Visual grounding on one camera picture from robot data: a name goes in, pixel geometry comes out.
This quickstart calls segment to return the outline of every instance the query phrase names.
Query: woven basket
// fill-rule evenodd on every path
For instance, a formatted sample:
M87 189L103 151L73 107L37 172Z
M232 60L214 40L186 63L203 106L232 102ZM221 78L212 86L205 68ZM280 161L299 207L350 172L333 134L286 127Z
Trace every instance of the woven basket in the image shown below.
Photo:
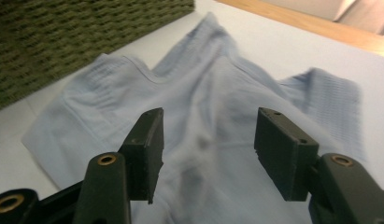
M0 109L192 11L193 0L0 1Z

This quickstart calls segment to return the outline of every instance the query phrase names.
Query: clothing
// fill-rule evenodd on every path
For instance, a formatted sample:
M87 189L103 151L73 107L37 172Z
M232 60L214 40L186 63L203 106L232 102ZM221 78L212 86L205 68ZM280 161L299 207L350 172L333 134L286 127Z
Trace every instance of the clothing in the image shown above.
M310 96L332 99L358 90L319 69L303 76L330 84L297 77L277 83L239 57L232 38L208 14L151 71L137 58L101 55L39 115L22 141L65 188L83 178L93 156L117 151L143 112L162 107L164 166L153 205L132 202L134 223L310 223L306 203L285 203L258 161L258 108L285 114L320 143L320 153L354 154L347 144L358 140L358 130L334 134L358 123L357 111L344 111L358 108L358 101ZM338 91L327 92L333 87ZM327 101L334 104L331 113L318 116L325 112L315 109ZM355 116L339 128L331 120L343 119L338 116L344 112Z

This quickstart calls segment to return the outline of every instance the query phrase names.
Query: white surface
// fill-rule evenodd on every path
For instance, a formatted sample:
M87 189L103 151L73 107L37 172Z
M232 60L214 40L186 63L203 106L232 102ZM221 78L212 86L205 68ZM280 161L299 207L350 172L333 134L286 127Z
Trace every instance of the white surface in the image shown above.
M384 58L213 1L197 0L196 4L193 14L114 54L134 54L151 68L207 11L212 11L235 39L240 54L276 79L319 67L353 80L363 92L363 141L370 159L368 170L384 188ZM31 188L44 198L57 190L21 144L21 136L70 78L0 111L0 193Z
M304 12L329 21L337 21L355 0L262 0L264 2Z

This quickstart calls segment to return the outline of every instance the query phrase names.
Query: blue fabric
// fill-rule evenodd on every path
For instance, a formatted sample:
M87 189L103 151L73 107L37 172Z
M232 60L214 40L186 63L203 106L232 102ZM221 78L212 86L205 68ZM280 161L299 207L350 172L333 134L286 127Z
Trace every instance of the blue fabric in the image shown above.
M353 145L358 99L352 83L319 69L276 82L239 57L207 15L151 71L136 58L101 55L22 141L65 188L83 178L90 158L117 151L140 114L163 107L164 166L153 205L132 202L134 223L311 223L306 203L285 203L258 161L258 108L284 113L320 154L363 159Z

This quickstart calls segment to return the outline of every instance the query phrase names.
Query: wooden edge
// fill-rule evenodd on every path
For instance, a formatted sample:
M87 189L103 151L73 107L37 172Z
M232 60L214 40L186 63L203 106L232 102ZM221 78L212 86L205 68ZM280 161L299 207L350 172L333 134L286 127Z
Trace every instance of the wooden edge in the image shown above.
M268 19L323 35L353 47L364 49L384 57L384 36L327 21L305 13L277 7L260 0L217 0L231 7L257 14Z

